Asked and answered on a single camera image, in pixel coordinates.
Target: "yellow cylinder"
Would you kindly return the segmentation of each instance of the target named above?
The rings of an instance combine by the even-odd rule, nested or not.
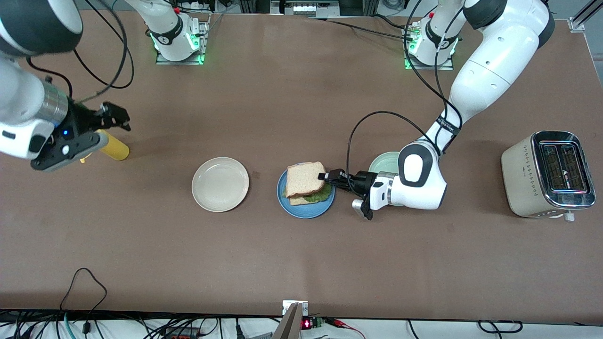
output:
[[[123,142],[117,140],[116,137],[109,134],[105,130],[97,130],[97,133],[102,133],[107,136],[109,143],[101,148],[101,152],[110,156],[113,160],[122,161],[130,154],[130,148]]]

